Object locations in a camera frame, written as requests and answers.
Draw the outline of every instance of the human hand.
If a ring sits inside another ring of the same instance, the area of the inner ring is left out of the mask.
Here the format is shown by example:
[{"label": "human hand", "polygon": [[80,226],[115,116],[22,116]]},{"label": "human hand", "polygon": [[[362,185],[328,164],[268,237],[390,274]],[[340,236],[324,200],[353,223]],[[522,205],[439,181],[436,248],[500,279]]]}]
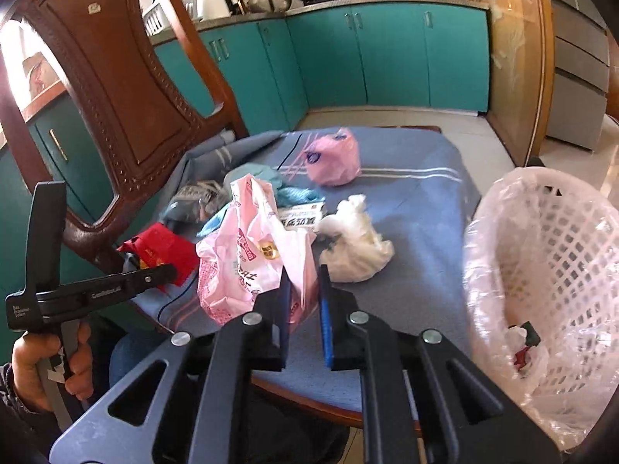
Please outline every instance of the human hand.
[{"label": "human hand", "polygon": [[[73,375],[67,379],[64,388],[80,401],[92,396],[92,352],[88,345],[91,327],[81,323],[77,332],[79,346],[70,358],[69,367]],[[23,404],[38,411],[51,411],[45,395],[36,363],[41,359],[58,354],[60,339],[54,334],[24,333],[13,346],[13,388]]]}]

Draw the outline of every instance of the pink plastic bag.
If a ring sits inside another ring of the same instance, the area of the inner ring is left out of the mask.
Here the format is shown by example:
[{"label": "pink plastic bag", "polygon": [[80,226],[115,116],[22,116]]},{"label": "pink plastic bag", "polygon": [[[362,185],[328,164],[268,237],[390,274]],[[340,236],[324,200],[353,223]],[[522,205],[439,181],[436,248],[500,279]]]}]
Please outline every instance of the pink plastic bag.
[{"label": "pink plastic bag", "polygon": [[350,129],[323,136],[305,150],[305,168],[309,179],[320,185],[338,186],[361,174],[359,145]]},{"label": "pink plastic bag", "polygon": [[248,174],[230,184],[233,199],[221,227],[196,245],[197,294],[218,324],[249,312],[256,296],[279,287],[282,269],[293,285],[290,323],[318,303],[318,276],[309,229],[286,230],[277,217],[271,184]]}]

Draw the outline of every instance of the screw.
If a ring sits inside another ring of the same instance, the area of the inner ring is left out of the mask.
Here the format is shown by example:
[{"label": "screw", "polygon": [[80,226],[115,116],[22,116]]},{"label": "screw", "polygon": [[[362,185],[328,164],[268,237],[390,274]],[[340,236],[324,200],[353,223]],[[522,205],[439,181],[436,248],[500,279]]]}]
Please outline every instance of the screw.
[{"label": "screw", "polygon": [[248,312],[243,316],[243,324],[248,326],[256,326],[262,322],[262,314],[258,312]]},{"label": "screw", "polygon": [[349,316],[349,319],[352,324],[366,324],[369,321],[369,315],[362,310],[356,310]]},{"label": "screw", "polygon": [[172,345],[182,347],[183,345],[187,345],[191,342],[191,335],[187,333],[187,331],[179,331],[178,333],[173,334],[170,340]]},{"label": "screw", "polygon": [[443,339],[441,332],[437,330],[425,330],[422,334],[422,337],[425,343],[429,343],[432,345],[440,343]]}]

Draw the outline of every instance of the light blue cloth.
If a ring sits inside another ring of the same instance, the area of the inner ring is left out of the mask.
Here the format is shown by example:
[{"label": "light blue cloth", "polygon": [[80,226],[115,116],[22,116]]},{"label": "light blue cloth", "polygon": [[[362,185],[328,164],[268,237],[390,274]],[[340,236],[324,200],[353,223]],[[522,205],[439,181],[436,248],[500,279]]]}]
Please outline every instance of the light blue cloth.
[{"label": "light blue cloth", "polygon": [[275,191],[275,203],[279,208],[292,208],[292,206],[322,202],[323,200],[324,195],[318,190],[285,186]]},{"label": "light blue cloth", "polygon": [[252,175],[254,178],[261,179],[262,181],[268,181],[273,186],[273,191],[279,190],[283,186],[285,186],[284,177],[279,174],[272,167],[268,167],[268,165],[264,164],[254,164],[253,162],[247,162],[246,164],[240,165],[235,169],[232,169],[226,177],[224,178],[224,189],[232,198],[232,191],[230,190],[230,184],[237,179],[242,178],[243,176],[247,176],[248,174]]},{"label": "light blue cloth", "polygon": [[214,217],[208,220],[202,227],[202,230],[200,230],[196,234],[196,237],[206,237],[207,235],[209,235],[209,233],[214,232],[219,227],[221,227],[222,221],[224,220],[224,216],[226,215],[226,211],[228,210],[229,206],[230,202],[228,202],[224,207],[222,207]]},{"label": "light blue cloth", "polygon": [[[227,190],[231,197],[230,183],[248,174],[252,175],[254,178],[271,183],[271,186],[273,186],[273,194],[275,195],[275,203],[279,208],[291,208],[292,206],[311,204],[312,202],[324,200],[324,195],[316,190],[289,187],[284,181],[284,177],[272,167],[268,167],[268,165],[264,164],[255,164],[253,162],[240,165],[226,174],[224,178],[224,189]],[[206,237],[217,230],[224,220],[229,205],[230,203],[228,202],[214,217],[208,220],[204,224],[204,227],[202,227],[202,230],[198,232],[197,237]]]}]

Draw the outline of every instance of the countertop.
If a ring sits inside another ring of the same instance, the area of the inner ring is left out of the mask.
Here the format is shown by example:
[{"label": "countertop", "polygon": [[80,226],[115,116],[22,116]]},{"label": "countertop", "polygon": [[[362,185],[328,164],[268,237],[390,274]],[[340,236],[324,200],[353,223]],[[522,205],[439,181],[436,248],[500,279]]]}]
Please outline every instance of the countertop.
[{"label": "countertop", "polygon": [[[233,15],[230,17],[222,17],[219,19],[209,19],[207,21],[199,21],[196,23],[198,31],[207,31],[218,27],[230,26],[231,24],[240,24],[241,22],[262,21],[264,19],[282,19],[293,15],[300,15],[306,12],[315,12],[316,10],[333,9],[334,7],[344,7],[346,5],[362,5],[364,3],[389,3],[389,2],[412,2],[412,3],[441,3],[443,5],[459,5],[460,7],[472,7],[473,9],[490,10],[487,3],[473,2],[471,0],[331,0],[314,5],[307,5],[292,9],[284,13],[249,13],[246,15]],[[176,36],[171,27],[164,29],[150,37],[150,42],[153,45],[159,45],[171,40],[175,40]]]}]

